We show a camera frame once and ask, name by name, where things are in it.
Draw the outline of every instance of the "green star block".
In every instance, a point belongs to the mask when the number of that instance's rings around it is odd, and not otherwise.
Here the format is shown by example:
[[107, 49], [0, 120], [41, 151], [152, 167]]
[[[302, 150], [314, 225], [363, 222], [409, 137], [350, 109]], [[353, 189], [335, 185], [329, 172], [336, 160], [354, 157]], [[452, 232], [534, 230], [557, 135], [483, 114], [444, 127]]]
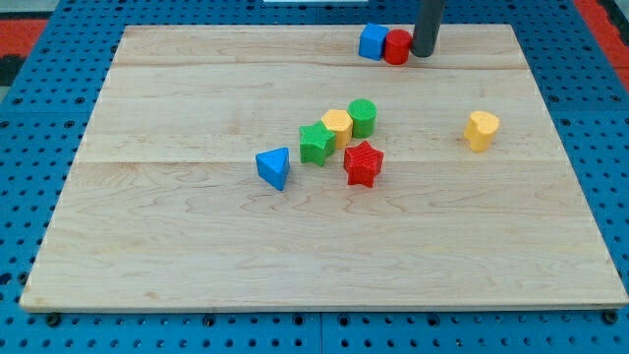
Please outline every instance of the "green star block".
[[347, 112], [354, 120], [354, 128], [352, 129], [354, 138], [366, 138], [373, 134], [375, 115], [377, 114], [377, 109], [373, 102], [364, 98], [357, 99], [350, 103]]
[[302, 162], [314, 162], [319, 166], [336, 150], [336, 135], [325, 128], [323, 122], [299, 127], [300, 155]]

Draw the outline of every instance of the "plastic block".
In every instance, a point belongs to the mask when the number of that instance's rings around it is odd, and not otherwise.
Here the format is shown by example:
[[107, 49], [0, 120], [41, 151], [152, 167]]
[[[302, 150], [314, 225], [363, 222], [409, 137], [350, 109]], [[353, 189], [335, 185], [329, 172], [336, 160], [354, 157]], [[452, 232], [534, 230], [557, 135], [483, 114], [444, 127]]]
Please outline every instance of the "plastic block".
[[471, 150], [483, 152], [489, 148], [499, 125], [500, 119], [493, 114], [474, 111], [470, 114], [470, 120], [465, 128], [465, 132], [463, 132], [463, 136], [470, 141]]
[[384, 39], [389, 29], [375, 24], [367, 24], [361, 33], [358, 55], [372, 60], [382, 58]]
[[336, 148], [345, 148], [352, 140], [354, 121], [345, 109], [330, 109], [321, 118], [325, 128], [336, 135]]
[[373, 134], [375, 129], [375, 116], [377, 108], [375, 104], [368, 99], [360, 98], [350, 103], [347, 112], [354, 120], [352, 136], [354, 138], [367, 138]]
[[348, 174], [347, 184], [373, 187], [375, 176], [380, 173], [384, 152], [373, 148], [369, 142], [345, 149], [343, 167]]
[[290, 171], [288, 148], [281, 147], [256, 155], [257, 174], [278, 191], [284, 190]]
[[384, 41], [384, 61], [391, 65], [402, 65], [409, 60], [413, 37], [403, 29], [391, 30]]
[[328, 131], [321, 121], [311, 126], [299, 127], [299, 134], [302, 163], [325, 165], [325, 159], [336, 150], [336, 135]]

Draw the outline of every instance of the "blue triangular block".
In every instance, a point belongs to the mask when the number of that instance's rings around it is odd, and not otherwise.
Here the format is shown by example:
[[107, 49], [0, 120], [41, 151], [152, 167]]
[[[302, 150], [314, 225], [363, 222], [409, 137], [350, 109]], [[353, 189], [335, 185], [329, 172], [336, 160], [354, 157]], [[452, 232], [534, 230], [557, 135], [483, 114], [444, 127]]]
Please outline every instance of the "blue triangular block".
[[256, 155], [257, 174], [278, 191], [284, 190], [290, 164], [288, 148], [261, 152]]

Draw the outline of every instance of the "wooden table surface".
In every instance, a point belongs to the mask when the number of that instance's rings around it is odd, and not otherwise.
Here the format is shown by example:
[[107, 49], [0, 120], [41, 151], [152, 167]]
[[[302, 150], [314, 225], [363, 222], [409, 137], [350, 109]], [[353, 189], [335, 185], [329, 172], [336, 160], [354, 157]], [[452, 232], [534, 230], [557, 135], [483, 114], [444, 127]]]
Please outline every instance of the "wooden table surface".
[[[359, 57], [361, 30], [127, 27], [23, 307], [626, 304], [511, 27], [443, 26], [432, 57], [400, 67]], [[379, 110], [374, 189], [347, 186], [342, 151], [322, 168], [299, 162], [298, 127], [359, 97]], [[484, 153], [462, 137], [473, 110], [501, 118]], [[254, 155], [282, 146], [280, 193]]]

